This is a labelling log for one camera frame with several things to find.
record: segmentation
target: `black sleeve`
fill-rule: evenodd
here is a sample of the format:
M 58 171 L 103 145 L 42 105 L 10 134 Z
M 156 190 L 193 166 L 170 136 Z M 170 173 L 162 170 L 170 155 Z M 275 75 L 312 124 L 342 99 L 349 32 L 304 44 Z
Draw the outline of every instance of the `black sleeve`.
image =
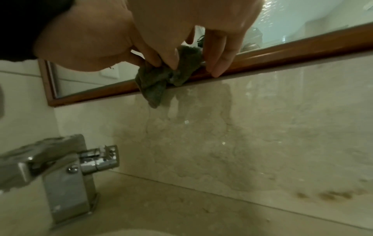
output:
M 36 59 L 32 47 L 44 27 L 74 0 L 0 0 L 0 60 Z

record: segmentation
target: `wooden mirror frame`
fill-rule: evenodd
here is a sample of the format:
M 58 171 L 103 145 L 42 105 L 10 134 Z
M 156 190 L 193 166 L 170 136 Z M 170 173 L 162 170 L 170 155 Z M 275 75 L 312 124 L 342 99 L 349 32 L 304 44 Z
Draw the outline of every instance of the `wooden mirror frame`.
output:
M 224 79 L 225 75 L 255 72 L 365 51 L 373 51 L 373 23 L 238 54 L 220 79 Z M 39 60 L 39 67 L 48 105 L 51 107 L 139 92 L 135 81 L 128 80 L 57 98 L 50 63 Z M 213 80 L 216 79 L 204 68 L 200 68 L 185 85 Z

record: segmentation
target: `backsplash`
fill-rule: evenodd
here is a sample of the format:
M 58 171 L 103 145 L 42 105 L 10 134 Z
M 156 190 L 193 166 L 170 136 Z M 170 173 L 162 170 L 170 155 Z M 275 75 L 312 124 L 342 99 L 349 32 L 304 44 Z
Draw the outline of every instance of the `backsplash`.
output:
M 56 108 L 116 171 L 373 229 L 373 56 Z

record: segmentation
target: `white wall socket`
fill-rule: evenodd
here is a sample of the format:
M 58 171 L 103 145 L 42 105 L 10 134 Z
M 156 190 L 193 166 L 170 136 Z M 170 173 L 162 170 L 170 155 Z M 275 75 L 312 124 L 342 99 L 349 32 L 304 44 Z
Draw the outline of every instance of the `white wall socket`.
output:
M 108 78 L 119 79 L 118 64 L 100 71 L 100 75 Z

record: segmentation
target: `metal tap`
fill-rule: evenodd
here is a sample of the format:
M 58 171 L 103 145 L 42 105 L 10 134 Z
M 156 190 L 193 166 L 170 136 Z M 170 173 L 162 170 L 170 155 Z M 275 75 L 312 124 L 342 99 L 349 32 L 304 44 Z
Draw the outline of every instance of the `metal tap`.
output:
M 0 155 L 0 191 L 41 176 L 55 227 L 90 215 L 99 199 L 92 174 L 118 166 L 116 145 L 87 150 L 83 135 L 48 138 Z

